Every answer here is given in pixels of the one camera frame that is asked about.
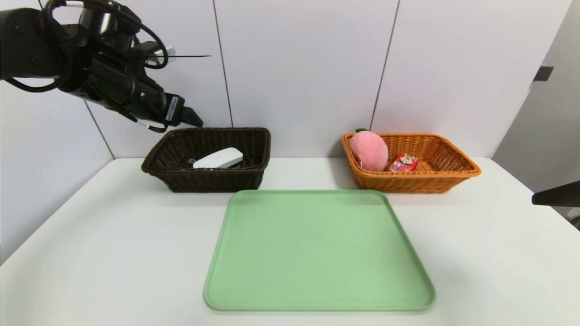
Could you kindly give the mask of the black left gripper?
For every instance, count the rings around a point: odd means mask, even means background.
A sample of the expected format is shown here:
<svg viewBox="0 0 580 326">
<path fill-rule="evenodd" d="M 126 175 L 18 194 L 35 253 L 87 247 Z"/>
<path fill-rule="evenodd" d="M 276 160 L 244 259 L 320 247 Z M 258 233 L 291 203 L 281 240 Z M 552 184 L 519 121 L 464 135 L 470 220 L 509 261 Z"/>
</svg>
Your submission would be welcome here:
<svg viewBox="0 0 580 326">
<path fill-rule="evenodd" d="M 194 109 L 183 104 L 182 97 L 167 93 L 153 80 L 135 80 L 134 91 L 129 100 L 129 113 L 137 119 L 162 125 L 178 126 L 182 122 L 202 128 L 203 120 Z"/>
</svg>

